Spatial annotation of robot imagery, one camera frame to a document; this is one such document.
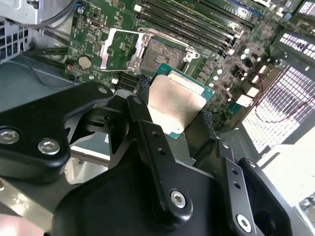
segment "ventilation grille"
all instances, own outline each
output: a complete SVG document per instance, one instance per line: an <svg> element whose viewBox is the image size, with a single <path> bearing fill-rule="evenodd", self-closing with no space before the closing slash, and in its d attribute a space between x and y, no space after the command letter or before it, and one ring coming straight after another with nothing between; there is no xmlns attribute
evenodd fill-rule
<svg viewBox="0 0 315 236"><path fill-rule="evenodd" d="M315 2L306 1L299 10L299 13L315 16Z"/></svg>
<svg viewBox="0 0 315 236"><path fill-rule="evenodd" d="M315 82L289 67L273 84L261 99L256 111L263 121L282 122L267 123L261 121L255 108L243 120L258 153L265 148L281 144L315 109L315 100L303 106L297 113L291 115L302 104L315 96Z"/></svg>
<svg viewBox="0 0 315 236"><path fill-rule="evenodd" d="M315 59L315 45L313 43L295 37L289 33L285 33L280 39L280 42Z"/></svg>
<svg viewBox="0 0 315 236"><path fill-rule="evenodd" d="M0 17L0 64L30 48L32 29L15 25Z"/></svg>

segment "silver screw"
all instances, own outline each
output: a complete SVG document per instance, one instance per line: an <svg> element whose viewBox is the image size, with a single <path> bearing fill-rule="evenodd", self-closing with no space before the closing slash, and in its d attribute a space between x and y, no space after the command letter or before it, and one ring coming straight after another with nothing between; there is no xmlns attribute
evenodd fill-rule
<svg viewBox="0 0 315 236"><path fill-rule="evenodd" d="M141 100L137 97L134 97L133 100L140 105L142 104Z"/></svg>
<svg viewBox="0 0 315 236"><path fill-rule="evenodd" d="M184 208L186 206L186 199L183 196L183 194L179 191L172 191L171 192L171 201L178 208Z"/></svg>
<svg viewBox="0 0 315 236"><path fill-rule="evenodd" d="M55 155L60 151L60 145L53 139L43 139L39 142L37 148L46 155Z"/></svg>
<svg viewBox="0 0 315 236"><path fill-rule="evenodd" d="M3 182L0 180L0 191L3 191L4 190L4 184Z"/></svg>
<svg viewBox="0 0 315 236"><path fill-rule="evenodd" d="M143 39L144 39L145 41L148 41L149 38L150 38L150 37L149 37L147 34L145 34L145 35L143 36Z"/></svg>
<svg viewBox="0 0 315 236"><path fill-rule="evenodd" d="M84 9L82 7L79 7L77 11L80 15L84 13Z"/></svg>
<svg viewBox="0 0 315 236"><path fill-rule="evenodd" d="M107 90L105 88L103 88L103 87L99 87L98 91L100 91L101 93L104 93L104 94L108 93Z"/></svg>
<svg viewBox="0 0 315 236"><path fill-rule="evenodd" d="M241 226L241 228L246 232L250 233L252 231L252 226L248 219L243 215L236 216L237 223Z"/></svg>
<svg viewBox="0 0 315 236"><path fill-rule="evenodd" d="M255 163L253 163L251 160L247 160L248 164L250 164L251 167L255 168L256 165Z"/></svg>
<svg viewBox="0 0 315 236"><path fill-rule="evenodd" d="M0 144L13 144L20 140L20 134L13 129L0 130Z"/></svg>
<svg viewBox="0 0 315 236"><path fill-rule="evenodd" d="M228 149L228 144L226 142L221 141L223 147L225 147L226 149Z"/></svg>

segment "green circuit board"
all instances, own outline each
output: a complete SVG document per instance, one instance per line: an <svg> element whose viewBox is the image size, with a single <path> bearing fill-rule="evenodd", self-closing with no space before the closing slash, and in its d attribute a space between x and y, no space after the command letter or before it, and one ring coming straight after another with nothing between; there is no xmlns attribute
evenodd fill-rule
<svg viewBox="0 0 315 236"><path fill-rule="evenodd" d="M74 14L68 50L71 73L82 82L94 80L117 89L112 83L117 79L121 88L132 88L137 75L124 70L135 54L137 32L140 28L155 29L190 45L200 57L183 62L185 46L155 34L145 49L140 72L153 76L159 65L167 63L210 86L215 94L207 106L215 111L216 130L240 109L228 101L226 87L233 91L242 86L246 79L240 80L240 71L249 75L255 72L258 62L254 57L258 55L262 62L268 58L269 46L281 29L299 30L251 0L83 0L80 4L84 11ZM104 71L100 52L112 28L131 32L115 33L107 50L106 70L112 71ZM250 50L249 68L241 59L244 48ZM78 63L83 56L91 60L89 68Z"/></svg>

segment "red wire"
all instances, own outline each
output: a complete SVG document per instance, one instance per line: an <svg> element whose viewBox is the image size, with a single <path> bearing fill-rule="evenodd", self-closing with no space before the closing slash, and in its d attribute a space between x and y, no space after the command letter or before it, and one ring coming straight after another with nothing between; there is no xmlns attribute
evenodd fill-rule
<svg viewBox="0 0 315 236"><path fill-rule="evenodd" d="M300 105L297 109L295 109L291 114L289 114L287 117L281 119L281 120L276 120L276 121L272 121L272 120L263 120L257 113L257 107L260 104L260 100L262 99L263 95L265 94L263 86L262 86L262 82L259 76L259 83L261 86L261 97L258 99L256 105L255 105L255 115L257 116L257 118L264 123L280 123L282 121L285 121L287 119L290 119L293 115L295 115L301 108L303 108L305 105L307 105L309 102L312 102L313 100L315 100L315 96L310 97L307 101L305 101L302 105Z"/></svg>

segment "motherboard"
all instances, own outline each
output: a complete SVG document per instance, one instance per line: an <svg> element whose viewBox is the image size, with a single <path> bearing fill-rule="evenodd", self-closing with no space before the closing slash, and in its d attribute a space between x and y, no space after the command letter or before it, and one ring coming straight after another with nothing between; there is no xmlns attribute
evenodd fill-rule
<svg viewBox="0 0 315 236"><path fill-rule="evenodd" d="M133 91L140 74L166 63L214 91L206 107L215 130L242 106L234 99L272 69L269 47L286 28L302 32L259 0L82 0L75 12L67 71ZM277 3L282 12L298 2Z"/></svg>

